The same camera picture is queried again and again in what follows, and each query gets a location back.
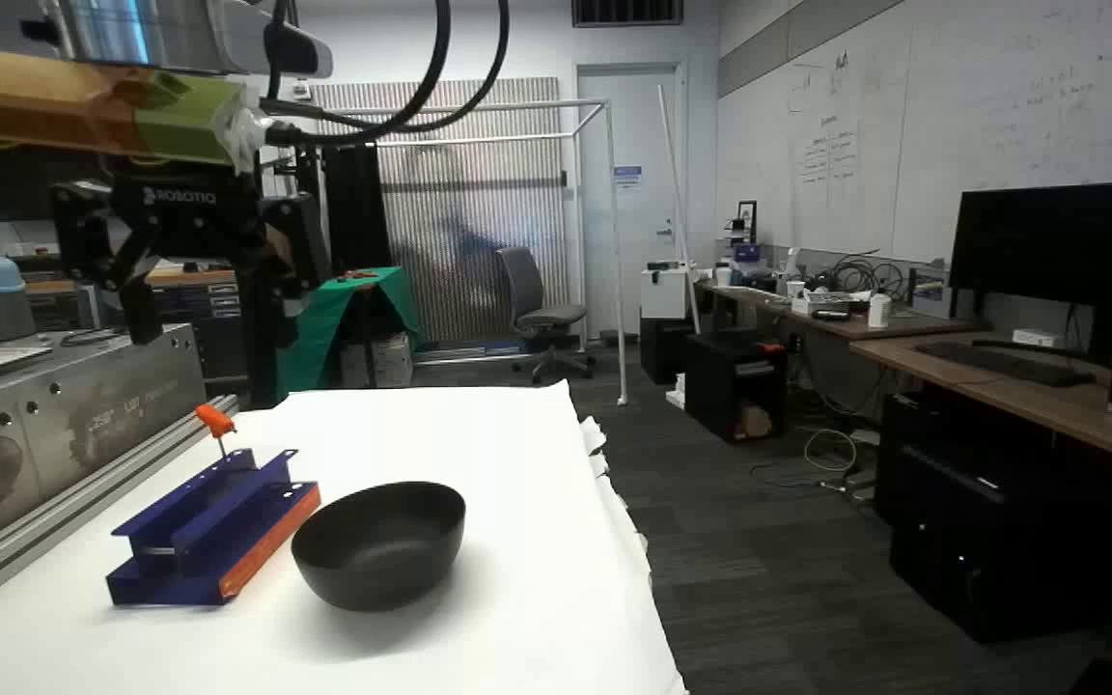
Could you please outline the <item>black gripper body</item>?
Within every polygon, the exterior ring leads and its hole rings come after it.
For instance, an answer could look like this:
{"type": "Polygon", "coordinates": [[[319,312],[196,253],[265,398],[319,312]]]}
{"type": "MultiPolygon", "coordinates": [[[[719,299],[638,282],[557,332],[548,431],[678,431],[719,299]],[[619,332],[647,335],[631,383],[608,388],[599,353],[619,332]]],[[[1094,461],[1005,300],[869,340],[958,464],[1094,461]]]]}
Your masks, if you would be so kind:
{"type": "Polygon", "coordinates": [[[219,168],[116,168],[106,182],[68,179],[50,188],[58,249],[67,233],[108,238],[106,285],[118,285],[118,249],[160,260],[216,260],[274,269],[257,182],[219,168]]]}

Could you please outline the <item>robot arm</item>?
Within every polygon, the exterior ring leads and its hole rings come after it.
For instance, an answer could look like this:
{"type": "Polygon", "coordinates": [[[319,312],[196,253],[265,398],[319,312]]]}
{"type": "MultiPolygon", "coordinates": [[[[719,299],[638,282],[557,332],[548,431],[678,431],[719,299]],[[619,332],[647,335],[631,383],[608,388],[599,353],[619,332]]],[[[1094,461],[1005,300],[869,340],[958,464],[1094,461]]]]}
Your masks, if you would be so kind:
{"type": "Polygon", "coordinates": [[[0,49],[0,146],[106,161],[50,192],[68,276],[151,344],[151,269],[211,260],[234,276],[247,332],[274,340],[295,268],[264,215],[257,151],[279,124],[247,72],[330,76],[333,49],[256,0],[41,0],[23,35],[58,54],[0,49]]]}

